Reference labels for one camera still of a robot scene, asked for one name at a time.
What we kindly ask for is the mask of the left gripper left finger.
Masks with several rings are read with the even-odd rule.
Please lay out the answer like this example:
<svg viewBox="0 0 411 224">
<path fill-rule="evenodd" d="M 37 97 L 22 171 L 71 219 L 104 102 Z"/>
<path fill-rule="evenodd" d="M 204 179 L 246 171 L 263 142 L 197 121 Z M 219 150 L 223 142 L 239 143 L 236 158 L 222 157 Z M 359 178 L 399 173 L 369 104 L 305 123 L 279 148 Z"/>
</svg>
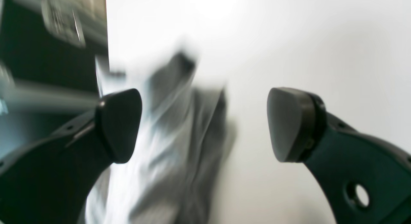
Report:
<svg viewBox="0 0 411 224">
<path fill-rule="evenodd" d="M 130 160 L 142 114 L 136 89 L 112 93 L 49 137 L 1 159 L 3 224 L 76 224 L 101 173 Z"/>
</svg>

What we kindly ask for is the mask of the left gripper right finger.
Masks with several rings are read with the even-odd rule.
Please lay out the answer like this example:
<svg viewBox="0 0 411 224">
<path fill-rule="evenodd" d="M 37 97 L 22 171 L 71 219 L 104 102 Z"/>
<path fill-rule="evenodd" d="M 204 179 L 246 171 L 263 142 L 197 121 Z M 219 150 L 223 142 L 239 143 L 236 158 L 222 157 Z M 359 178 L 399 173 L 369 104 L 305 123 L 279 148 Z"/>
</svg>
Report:
<svg viewBox="0 0 411 224">
<path fill-rule="evenodd" d="M 307 91 L 270 89 L 267 118 L 276 159 L 308 168 L 338 224 L 410 223 L 410 154 L 356 131 Z"/>
</svg>

